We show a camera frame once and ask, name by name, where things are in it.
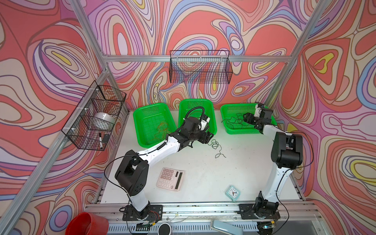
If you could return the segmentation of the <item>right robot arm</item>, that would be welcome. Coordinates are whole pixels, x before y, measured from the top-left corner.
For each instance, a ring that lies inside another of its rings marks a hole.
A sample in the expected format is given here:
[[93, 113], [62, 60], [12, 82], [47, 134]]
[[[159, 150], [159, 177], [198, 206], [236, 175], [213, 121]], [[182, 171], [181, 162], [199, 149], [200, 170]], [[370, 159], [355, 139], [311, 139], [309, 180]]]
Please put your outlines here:
[[279, 197], [290, 174], [303, 163], [303, 137], [286, 132], [272, 124], [273, 110], [261, 103], [255, 112], [243, 115], [243, 120], [261, 134], [273, 140], [271, 161], [273, 167], [266, 187], [259, 192], [252, 208], [257, 217], [274, 214], [280, 204]]

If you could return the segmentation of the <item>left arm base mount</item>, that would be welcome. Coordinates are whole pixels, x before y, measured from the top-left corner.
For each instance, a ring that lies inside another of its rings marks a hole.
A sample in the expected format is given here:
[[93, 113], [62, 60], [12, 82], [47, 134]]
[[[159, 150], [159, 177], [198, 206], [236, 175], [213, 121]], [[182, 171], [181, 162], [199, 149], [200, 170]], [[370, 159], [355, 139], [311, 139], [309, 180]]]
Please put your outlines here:
[[119, 211], [123, 213], [123, 221], [158, 222], [163, 217], [163, 205], [147, 205], [142, 211], [137, 211], [132, 205], [127, 205]]

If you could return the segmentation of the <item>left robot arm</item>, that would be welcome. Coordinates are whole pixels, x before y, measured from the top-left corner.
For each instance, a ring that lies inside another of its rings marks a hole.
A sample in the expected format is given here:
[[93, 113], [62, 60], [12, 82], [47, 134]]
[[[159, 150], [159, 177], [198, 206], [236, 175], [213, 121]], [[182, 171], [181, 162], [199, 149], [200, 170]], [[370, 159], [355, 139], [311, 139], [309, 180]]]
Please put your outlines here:
[[204, 107], [194, 107], [186, 113], [182, 125], [167, 134], [165, 140], [140, 152], [130, 150], [122, 157], [115, 179], [126, 192], [134, 211], [139, 214], [149, 211], [150, 201], [144, 192], [149, 168], [186, 147], [192, 148], [194, 142], [208, 144], [214, 136], [209, 131], [210, 120]]

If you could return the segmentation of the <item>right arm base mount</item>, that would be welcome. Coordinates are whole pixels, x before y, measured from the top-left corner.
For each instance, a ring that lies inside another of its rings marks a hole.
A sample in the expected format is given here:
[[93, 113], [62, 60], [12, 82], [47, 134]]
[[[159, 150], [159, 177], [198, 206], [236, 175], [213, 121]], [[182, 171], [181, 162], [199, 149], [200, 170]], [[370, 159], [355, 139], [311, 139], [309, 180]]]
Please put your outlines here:
[[260, 191], [254, 203], [239, 204], [237, 214], [241, 219], [279, 219], [279, 202], [271, 202], [264, 198]]

